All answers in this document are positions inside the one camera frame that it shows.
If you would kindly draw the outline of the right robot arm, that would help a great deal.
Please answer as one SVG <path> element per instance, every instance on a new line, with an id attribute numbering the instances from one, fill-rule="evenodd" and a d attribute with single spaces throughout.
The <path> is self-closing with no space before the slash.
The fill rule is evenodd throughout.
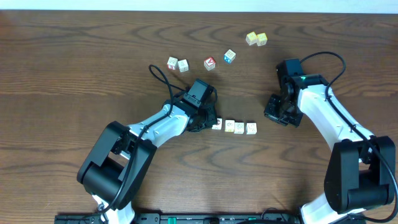
<path id="1" fill-rule="evenodd" d="M 300 72 L 278 76 L 265 117 L 298 126 L 307 116 L 331 150 L 324 192 L 300 209 L 304 223 L 346 220 L 386 223 L 397 215 L 396 147 L 361 126 L 336 99 L 321 75 Z"/>

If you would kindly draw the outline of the white block dragonfly picture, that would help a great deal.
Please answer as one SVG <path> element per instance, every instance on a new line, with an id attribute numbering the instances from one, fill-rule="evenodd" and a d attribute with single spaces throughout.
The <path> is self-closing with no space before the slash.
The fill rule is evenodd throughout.
<path id="1" fill-rule="evenodd" d="M 246 134 L 256 134 L 257 124 L 256 123 L 246 123 Z"/>

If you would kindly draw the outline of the white block red edge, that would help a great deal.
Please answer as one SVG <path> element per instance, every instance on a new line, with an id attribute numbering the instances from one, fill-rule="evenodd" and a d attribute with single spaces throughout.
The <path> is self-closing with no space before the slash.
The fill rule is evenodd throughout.
<path id="1" fill-rule="evenodd" d="M 245 131 L 243 122 L 235 122 L 234 124 L 234 133 L 235 134 L 243 134 Z"/>

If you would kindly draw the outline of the green edged alphabet block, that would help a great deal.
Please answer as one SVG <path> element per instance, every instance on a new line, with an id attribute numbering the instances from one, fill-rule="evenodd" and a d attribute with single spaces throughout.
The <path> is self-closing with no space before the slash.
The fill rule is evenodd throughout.
<path id="1" fill-rule="evenodd" d="M 233 133 L 235 130 L 235 120 L 226 119 L 224 124 L 224 131 L 228 133 Z"/>

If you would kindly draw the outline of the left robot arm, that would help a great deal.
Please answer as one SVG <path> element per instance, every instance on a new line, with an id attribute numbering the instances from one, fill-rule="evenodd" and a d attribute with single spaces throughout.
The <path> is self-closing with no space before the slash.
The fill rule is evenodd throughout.
<path id="1" fill-rule="evenodd" d="M 156 150 L 185 131 L 199 132 L 217 123 L 214 103 L 167 100 L 140 123 L 109 123 L 77 173 L 77 181 L 96 200 L 100 223 L 131 223 L 131 202 Z"/>

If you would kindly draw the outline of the white block soccer ball picture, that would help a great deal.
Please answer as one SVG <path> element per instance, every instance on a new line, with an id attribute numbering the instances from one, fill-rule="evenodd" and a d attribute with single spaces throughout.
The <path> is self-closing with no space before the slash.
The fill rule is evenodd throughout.
<path id="1" fill-rule="evenodd" d="M 222 118 L 218 118 L 218 119 L 216 120 L 216 124 L 214 124 L 214 125 L 212 126 L 212 129 L 220 130 L 220 129 L 222 128 L 222 124 L 223 124 L 223 119 L 222 119 Z"/>

